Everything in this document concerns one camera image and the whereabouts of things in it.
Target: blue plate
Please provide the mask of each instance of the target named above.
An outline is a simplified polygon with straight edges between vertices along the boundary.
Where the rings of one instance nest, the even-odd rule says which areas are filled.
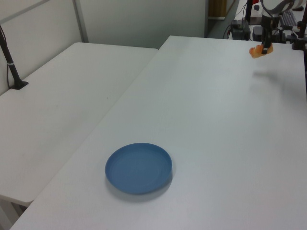
[[[114,187],[131,194],[151,192],[168,180],[172,160],[161,147],[136,143],[116,150],[106,162],[106,177]]]

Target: metal stand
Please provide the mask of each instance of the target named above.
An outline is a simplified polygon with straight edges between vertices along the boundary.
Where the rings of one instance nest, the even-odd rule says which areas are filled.
[[[26,81],[22,81],[20,79],[20,77],[18,75],[18,72],[17,72],[17,69],[15,67],[15,64],[13,62],[13,59],[11,57],[11,54],[9,52],[9,49],[7,47],[6,40],[4,38],[4,34],[2,34],[1,31],[0,31],[0,46],[1,46],[1,49],[2,49],[2,51],[4,53],[5,59],[6,59],[7,63],[8,63],[8,65],[9,65],[11,73],[13,75],[14,81],[15,81],[15,84],[11,88],[15,89],[15,90],[22,89],[28,83]]]
[[[305,6],[305,11],[304,11],[304,16],[303,16],[303,20],[301,23],[301,28],[299,30],[299,35],[298,37],[296,36],[288,36],[287,40],[289,40],[292,43],[292,49],[294,50],[306,50],[305,48],[305,44],[307,43],[307,39],[305,38],[305,30],[306,30],[306,25],[307,25],[307,3]]]

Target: white wall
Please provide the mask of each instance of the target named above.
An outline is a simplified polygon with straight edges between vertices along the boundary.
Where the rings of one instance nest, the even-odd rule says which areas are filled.
[[[71,44],[81,41],[72,0],[49,0],[1,26],[22,79]],[[0,95],[5,91],[6,60],[1,50]]]
[[[231,5],[234,3],[235,0],[227,0],[227,4],[226,4],[226,12],[229,11]]]
[[[90,43],[160,48],[170,35],[205,34],[207,0],[76,2]]]

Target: table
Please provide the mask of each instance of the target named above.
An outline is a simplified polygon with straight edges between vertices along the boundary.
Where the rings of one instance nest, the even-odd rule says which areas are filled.
[[[303,52],[276,44],[252,59],[252,46],[169,37],[12,230],[307,226]],[[136,142],[172,158],[156,192],[125,194],[105,177],[108,157]]]
[[[236,10],[236,16],[235,16],[234,20],[241,20],[243,14],[244,14],[244,17],[245,17],[246,8],[244,10],[242,10],[242,11],[241,11],[241,9],[244,7],[246,2],[247,2],[247,0],[240,0],[239,1],[238,8]],[[301,21],[303,19],[304,11],[293,11],[293,15],[295,16],[297,21]],[[260,26],[260,25],[250,25],[249,26],[249,28],[250,28],[250,39],[251,40],[253,40],[253,29],[254,29],[255,26]],[[292,32],[288,31],[288,30],[285,30],[284,33],[287,36],[287,35],[291,35]]]
[[[156,54],[76,43],[0,97],[0,198],[28,206]]]

